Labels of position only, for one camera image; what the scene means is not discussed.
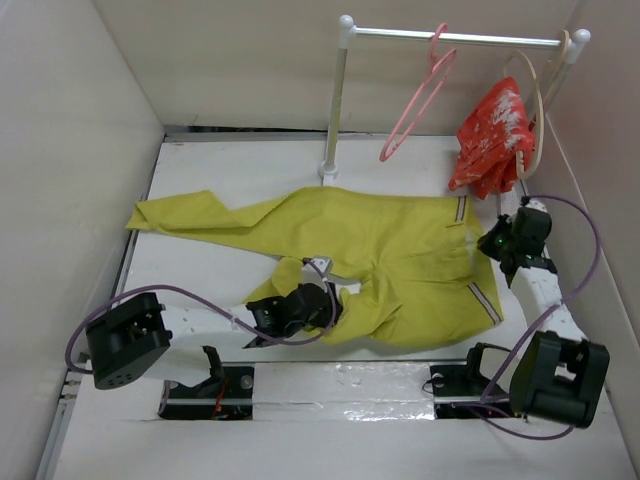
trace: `white pole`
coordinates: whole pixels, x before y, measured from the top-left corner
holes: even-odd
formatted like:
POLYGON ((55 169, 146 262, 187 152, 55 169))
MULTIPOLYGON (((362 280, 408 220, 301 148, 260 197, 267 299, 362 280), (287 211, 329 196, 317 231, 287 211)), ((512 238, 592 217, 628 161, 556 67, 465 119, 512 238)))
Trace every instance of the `white pole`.
POLYGON ((331 99, 331 116, 327 132, 327 148, 324 161, 318 169, 323 185, 331 185, 338 176, 336 166, 336 144, 338 143, 338 130, 340 128, 340 108, 342 107, 342 87, 344 86, 344 71, 347 66, 347 51, 349 41, 355 34, 353 18, 349 15, 340 17, 340 43, 338 45, 338 60, 336 73, 333 80, 333 97, 331 99))

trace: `clothing rack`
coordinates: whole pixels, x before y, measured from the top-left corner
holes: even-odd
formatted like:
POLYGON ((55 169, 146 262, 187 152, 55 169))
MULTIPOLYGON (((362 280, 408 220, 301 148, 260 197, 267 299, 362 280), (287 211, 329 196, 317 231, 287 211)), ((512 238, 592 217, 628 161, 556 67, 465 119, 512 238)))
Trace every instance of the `clothing rack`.
MULTIPOLYGON (((351 39, 355 37, 370 38, 395 38, 404 40, 430 41, 435 32, 422 32, 413 30, 392 30, 382 28, 364 28, 355 25, 349 15, 340 17, 340 42, 338 46, 338 58, 333 80, 333 97, 331 99, 331 115, 327 132, 327 147, 325 158, 318 173, 322 177, 323 184, 331 184, 338 174, 335 163, 336 145, 340 128, 340 108, 342 106, 342 89, 344 86, 345 69, 347 66, 347 52, 351 39)), ((562 41, 558 39, 498 37, 492 35, 469 35, 464 33, 442 33, 439 42, 458 45, 480 45, 493 47, 511 47, 522 49, 550 50, 550 60, 559 60, 560 67, 551 72, 550 78, 540 79, 540 89, 543 94, 543 108, 546 111, 560 89, 571 65, 573 65, 584 46, 591 39, 588 30, 577 30, 571 35, 566 51, 563 52, 562 41)))

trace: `yellow pants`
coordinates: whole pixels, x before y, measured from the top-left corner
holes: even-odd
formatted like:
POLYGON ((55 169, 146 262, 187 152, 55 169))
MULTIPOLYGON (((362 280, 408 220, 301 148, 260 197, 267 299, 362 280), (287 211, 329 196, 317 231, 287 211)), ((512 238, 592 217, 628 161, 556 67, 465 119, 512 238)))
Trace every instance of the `yellow pants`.
POLYGON ((331 343, 369 335, 433 348, 502 318, 489 259, 475 249, 482 227, 466 197, 312 187, 231 211, 203 191, 140 202, 127 228, 283 257, 249 300, 288 294, 302 258, 330 257, 334 275, 362 283, 357 295, 340 293, 344 312, 325 337, 331 343))

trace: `black mount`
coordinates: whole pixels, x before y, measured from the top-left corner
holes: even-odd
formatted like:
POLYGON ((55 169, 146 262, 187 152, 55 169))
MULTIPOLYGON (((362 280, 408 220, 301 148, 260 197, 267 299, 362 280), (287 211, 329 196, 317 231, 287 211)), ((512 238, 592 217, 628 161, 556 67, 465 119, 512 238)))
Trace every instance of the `black mount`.
POLYGON ((511 378, 511 406, 516 412, 587 428, 608 366, 609 352, 602 345, 536 332, 511 378), (574 378, 556 375, 558 366, 566 366, 574 378))
POLYGON ((101 315, 86 328, 93 381, 111 390, 140 378, 169 348, 155 293, 143 293, 101 315))
MULTIPOLYGON (((335 318, 342 313, 335 285, 328 283, 336 299, 335 318)), ((325 328, 333 314, 331 297, 321 287, 313 283, 298 285, 286 297, 267 297, 247 303, 247 309, 253 312, 256 328, 274 338, 289 338, 308 327, 325 328)), ((267 347, 271 343, 256 337, 244 348, 267 347)))
POLYGON ((478 240, 478 249, 500 262, 509 286, 520 267, 558 273, 553 261, 543 256, 545 240, 551 233, 551 216, 526 207, 528 203, 529 198, 523 197, 523 206, 514 217, 500 215, 494 227, 478 240))

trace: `white table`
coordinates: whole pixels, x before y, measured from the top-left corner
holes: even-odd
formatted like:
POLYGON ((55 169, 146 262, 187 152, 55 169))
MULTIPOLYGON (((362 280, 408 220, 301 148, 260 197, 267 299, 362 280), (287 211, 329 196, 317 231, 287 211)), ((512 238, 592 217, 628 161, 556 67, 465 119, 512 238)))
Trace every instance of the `white table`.
MULTIPOLYGON (((214 135, 209 140, 215 141, 208 143, 165 143, 149 198, 210 189, 236 208, 319 185, 322 138, 257 137, 238 141, 214 135)), ((340 141, 336 186, 377 194, 451 195, 446 185, 458 149, 454 137, 411 138, 384 165, 377 161, 382 143, 372 135, 340 141)), ((473 206, 485 228, 492 226, 495 201, 474 201, 473 206)), ((515 194, 503 196, 504 212, 517 206, 515 194)), ((276 264, 263 255, 154 233, 138 235, 130 260, 122 281, 126 289, 170 283, 229 306, 266 280, 276 264)), ((411 352, 366 340, 308 348, 216 347, 226 362, 344 362, 460 359, 478 341, 510 346, 525 329, 524 317, 494 267, 505 321, 457 345, 411 352)), ((196 306, 172 293, 160 292, 158 297, 176 306, 196 306)), ((572 324, 565 310, 558 326, 572 324)), ((305 366, 300 364, 300 372, 305 366)), ((307 378, 304 388, 320 392, 329 388, 331 378, 307 378)), ((418 379, 407 381, 419 385, 418 379)), ((531 442, 476 420, 358 422, 320 416, 314 421, 303 415, 290 420, 168 422, 155 416, 160 391, 160 381, 143 379, 101 392, 85 378, 55 478, 635 478, 605 395, 591 428, 558 442, 531 442)), ((532 432, 562 428, 543 422, 507 423, 532 432)))

